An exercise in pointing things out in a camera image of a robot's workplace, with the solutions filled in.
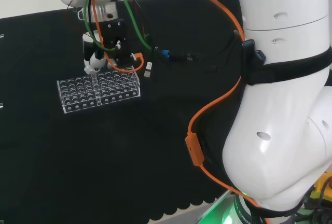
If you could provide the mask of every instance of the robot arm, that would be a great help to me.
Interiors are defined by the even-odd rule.
[[[313,57],[330,47],[328,0],[240,3],[245,37],[255,40],[266,64]],[[328,74],[327,67],[245,89],[220,156],[235,186],[264,208],[297,206],[332,162],[332,88],[324,87]]]
[[[85,0],[61,0],[63,3],[72,6],[72,7],[81,7],[84,5]],[[104,22],[103,26],[111,26],[115,24],[119,24],[120,22],[118,19],[118,12],[116,8],[115,2],[118,0],[96,0],[97,5],[97,14],[98,14],[98,20],[99,22]],[[91,16],[91,22],[95,22],[94,16]],[[125,35],[125,26],[116,26],[116,28],[112,29],[112,33],[117,35],[118,37],[122,37]],[[95,37],[97,41],[99,40],[98,33],[95,32]],[[104,56],[104,52],[100,49],[98,49],[94,43],[93,40],[88,34],[86,33],[83,35],[83,50],[84,50],[84,71],[87,74],[96,74],[100,71],[102,67],[104,67],[106,63],[106,57]],[[113,40],[112,43],[114,45],[117,45],[118,47],[121,47],[119,40]]]

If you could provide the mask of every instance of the cable connector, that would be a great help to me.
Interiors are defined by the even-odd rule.
[[[195,166],[201,166],[204,162],[204,154],[196,133],[188,133],[185,139],[189,154]]]

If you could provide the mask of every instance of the black fabric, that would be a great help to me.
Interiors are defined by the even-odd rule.
[[[296,207],[287,210],[287,211],[273,211],[270,209],[265,209],[261,207],[254,206],[251,202],[244,199],[245,204],[250,210],[251,216],[259,216],[261,218],[277,218],[277,217],[288,217],[291,215],[294,215],[303,205],[303,202],[301,201]]]
[[[241,20],[238,0],[220,1]],[[206,0],[139,2],[157,46],[213,55],[189,65],[149,57],[119,3],[128,45],[154,63],[152,78],[139,73],[140,99],[67,115],[56,81],[84,74],[82,32],[73,27],[85,29],[77,13],[0,20],[0,220],[6,224],[146,224],[225,191],[192,165],[184,138],[192,116],[238,79],[237,48],[214,54],[233,37],[233,24]],[[216,64],[220,73],[211,69]],[[238,97],[223,105],[224,136]]]
[[[324,53],[314,57],[249,68],[245,77],[249,85],[274,83],[314,74],[330,66],[331,63],[332,48],[330,47]]]

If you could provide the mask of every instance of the white label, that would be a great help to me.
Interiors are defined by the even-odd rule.
[[[152,69],[152,62],[147,62],[146,69],[151,70]]]

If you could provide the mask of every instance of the screw hole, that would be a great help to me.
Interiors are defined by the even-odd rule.
[[[324,120],[322,121],[322,123],[323,123],[323,127],[328,130],[329,129],[328,123]]]
[[[266,132],[257,132],[257,136],[265,141],[271,140],[271,136],[267,134]]]

